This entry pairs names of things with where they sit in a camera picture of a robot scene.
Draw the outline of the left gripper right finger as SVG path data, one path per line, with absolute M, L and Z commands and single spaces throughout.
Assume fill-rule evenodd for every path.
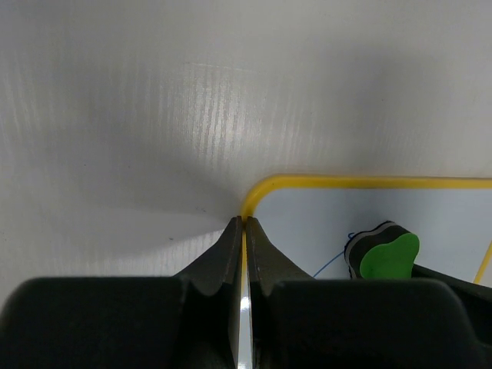
M 256 368 L 489 368 L 491 303 L 434 279 L 318 280 L 245 228 Z

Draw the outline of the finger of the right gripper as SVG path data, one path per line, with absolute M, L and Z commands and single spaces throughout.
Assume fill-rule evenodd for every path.
M 412 270 L 413 278 L 434 279 L 445 283 L 462 301 L 483 301 L 491 303 L 491 288 L 479 284 L 453 278 L 447 274 L 415 264 Z

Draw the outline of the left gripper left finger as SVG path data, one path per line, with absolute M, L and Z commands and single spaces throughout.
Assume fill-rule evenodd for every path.
M 33 278 L 1 312 L 3 368 L 234 368 L 243 224 L 170 277 Z

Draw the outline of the green whiteboard eraser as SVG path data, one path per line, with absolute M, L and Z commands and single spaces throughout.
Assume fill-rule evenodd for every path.
M 420 251 L 418 236 L 393 221 L 354 234 L 344 247 L 351 279 L 401 280 L 412 275 Z

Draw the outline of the yellow-framed small whiteboard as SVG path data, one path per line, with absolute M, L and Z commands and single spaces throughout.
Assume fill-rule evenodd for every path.
M 418 263 L 478 283 L 491 256 L 491 182 L 473 178 L 279 175 L 255 185 L 241 207 L 310 275 L 348 276 L 344 243 L 393 220 L 424 245 Z

